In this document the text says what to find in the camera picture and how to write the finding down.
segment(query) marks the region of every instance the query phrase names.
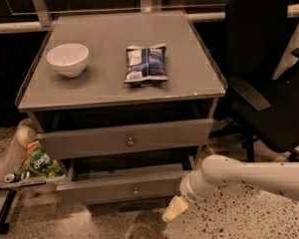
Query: office chair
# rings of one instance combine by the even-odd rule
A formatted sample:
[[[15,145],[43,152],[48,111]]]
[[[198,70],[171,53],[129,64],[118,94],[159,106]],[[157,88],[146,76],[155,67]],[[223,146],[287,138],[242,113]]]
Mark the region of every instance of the office chair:
[[[228,89],[214,117],[232,118],[238,124],[250,162],[257,139],[273,151],[298,154],[294,147],[299,145],[299,63],[279,80],[270,80],[286,45],[287,8],[288,0],[230,0],[226,5],[227,57],[222,73]],[[299,49],[293,54],[299,58]]]

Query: drawer knob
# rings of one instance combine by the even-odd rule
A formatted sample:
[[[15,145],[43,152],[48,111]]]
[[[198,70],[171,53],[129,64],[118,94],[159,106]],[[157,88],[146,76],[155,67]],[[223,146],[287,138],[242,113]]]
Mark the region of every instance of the drawer knob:
[[[128,147],[132,147],[132,146],[134,146],[134,140],[131,137],[129,137]]]
[[[134,188],[133,195],[135,198],[140,198],[140,193],[137,187]]]

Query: terrazzo floor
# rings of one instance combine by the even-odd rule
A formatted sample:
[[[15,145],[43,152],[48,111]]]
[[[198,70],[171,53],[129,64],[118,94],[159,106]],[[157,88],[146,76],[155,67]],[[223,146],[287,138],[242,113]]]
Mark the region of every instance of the terrazzo floor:
[[[0,168],[14,130],[0,128]],[[259,160],[285,158],[260,141],[255,149]],[[244,156],[235,136],[210,140],[202,156],[214,151]],[[6,195],[7,190],[0,189],[0,209]],[[157,239],[299,238],[299,202],[248,186],[206,197],[169,223],[161,219],[165,207],[166,200],[84,206],[64,203],[57,193],[17,194],[6,220],[10,230],[0,238],[148,238],[134,234],[142,229]]]

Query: bowl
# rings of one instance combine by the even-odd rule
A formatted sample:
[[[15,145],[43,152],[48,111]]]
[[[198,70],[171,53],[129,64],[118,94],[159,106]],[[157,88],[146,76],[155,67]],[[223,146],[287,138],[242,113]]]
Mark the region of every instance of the bowl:
[[[47,61],[60,75],[78,77],[88,65],[89,50],[81,44],[63,44],[52,49]]]

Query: cabinet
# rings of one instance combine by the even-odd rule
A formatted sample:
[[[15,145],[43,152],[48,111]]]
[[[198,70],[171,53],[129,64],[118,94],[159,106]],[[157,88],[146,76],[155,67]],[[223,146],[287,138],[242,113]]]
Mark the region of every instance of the cabinet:
[[[166,43],[168,81],[124,84],[126,47]],[[46,54],[65,43],[88,47],[75,79]],[[62,16],[30,69],[16,105],[38,139],[67,168],[57,191],[84,204],[166,197],[194,168],[226,82],[181,11]]]

